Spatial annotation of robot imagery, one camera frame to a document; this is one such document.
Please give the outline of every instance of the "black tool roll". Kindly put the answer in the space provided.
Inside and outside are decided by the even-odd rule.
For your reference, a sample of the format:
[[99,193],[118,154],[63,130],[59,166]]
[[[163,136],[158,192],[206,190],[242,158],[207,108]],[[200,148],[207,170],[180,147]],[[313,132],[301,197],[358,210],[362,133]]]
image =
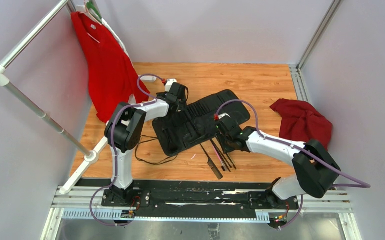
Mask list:
[[[164,154],[175,156],[212,139],[218,133],[215,113],[225,102],[238,97],[231,90],[223,90],[189,104],[186,110],[153,120],[152,125]],[[241,102],[232,102],[219,114],[227,113],[238,124],[250,119],[250,113]]]

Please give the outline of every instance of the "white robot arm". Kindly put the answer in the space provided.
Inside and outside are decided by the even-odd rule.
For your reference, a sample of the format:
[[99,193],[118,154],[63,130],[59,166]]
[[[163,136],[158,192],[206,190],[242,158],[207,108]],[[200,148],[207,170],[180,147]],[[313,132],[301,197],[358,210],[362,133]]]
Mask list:
[[339,176],[319,162],[312,162],[313,158],[299,149],[318,156],[332,168],[341,171],[318,140],[312,139],[305,143],[271,136],[262,131],[259,134],[259,130],[254,127],[242,129],[226,113],[216,118],[216,126],[222,135],[222,142],[234,150],[265,154],[294,167],[295,174],[277,178],[265,191],[265,199],[262,200],[273,207],[282,204],[283,200],[302,194],[320,199]]

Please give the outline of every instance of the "metal rail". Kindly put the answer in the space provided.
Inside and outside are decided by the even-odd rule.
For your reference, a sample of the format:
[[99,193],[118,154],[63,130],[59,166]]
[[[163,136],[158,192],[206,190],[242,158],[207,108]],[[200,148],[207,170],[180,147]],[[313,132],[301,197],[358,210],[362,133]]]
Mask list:
[[306,64],[307,60],[309,59],[310,54],[312,53],[313,49],[315,49],[316,44],[321,39],[322,34],[327,29],[331,19],[333,18],[334,14],[337,12],[338,7],[340,6],[341,2],[343,0],[333,0],[331,3],[331,6],[329,6],[328,11],[326,12],[325,16],[323,17],[322,22],[320,23],[319,27],[317,28],[315,34],[313,35],[313,38],[310,40],[309,45],[307,46],[306,50],[303,53],[303,56],[301,57],[300,61],[297,64],[297,70],[300,72],[304,65]]

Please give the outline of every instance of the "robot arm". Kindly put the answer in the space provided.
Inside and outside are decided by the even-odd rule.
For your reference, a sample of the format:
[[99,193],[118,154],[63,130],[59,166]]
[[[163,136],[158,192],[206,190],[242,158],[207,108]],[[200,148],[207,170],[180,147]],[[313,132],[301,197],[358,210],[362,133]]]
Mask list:
[[306,149],[340,171],[331,155],[315,139],[305,143],[266,133],[260,135],[254,127],[247,126],[242,129],[226,113],[219,116],[216,126],[224,138],[223,141],[235,150],[265,154],[294,167],[295,174],[286,178],[277,178],[266,190],[263,200],[273,207],[283,204],[283,200],[302,194],[320,199],[339,176],[322,164],[312,162],[310,156],[293,147],[295,145]]
[[187,106],[188,88],[170,79],[166,91],[157,94],[157,99],[132,106],[121,102],[105,128],[113,159],[113,185],[110,190],[121,203],[129,203],[133,194],[132,157],[139,144],[144,123],[155,118],[180,112]]
[[117,150],[117,168],[113,160],[113,178],[118,175],[114,186],[119,189],[127,189],[132,181],[132,155],[133,148],[137,146],[141,138],[144,123],[155,118],[161,118],[168,114],[169,104],[164,100],[157,99],[143,104],[140,107],[128,108],[122,113],[119,119],[115,119],[118,113],[127,103],[120,103],[105,129],[105,136],[109,139],[113,124],[116,124],[114,143]]

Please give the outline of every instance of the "red shirt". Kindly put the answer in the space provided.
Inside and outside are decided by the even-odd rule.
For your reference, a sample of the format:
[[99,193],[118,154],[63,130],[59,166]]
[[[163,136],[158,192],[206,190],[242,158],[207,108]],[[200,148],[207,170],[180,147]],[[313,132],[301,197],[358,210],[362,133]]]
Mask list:
[[[80,12],[71,14],[77,38],[89,68],[89,95],[97,117],[106,123],[120,102],[128,102],[134,94],[136,102],[149,97],[137,87],[138,74],[112,33]],[[141,88],[150,93],[144,83]]]

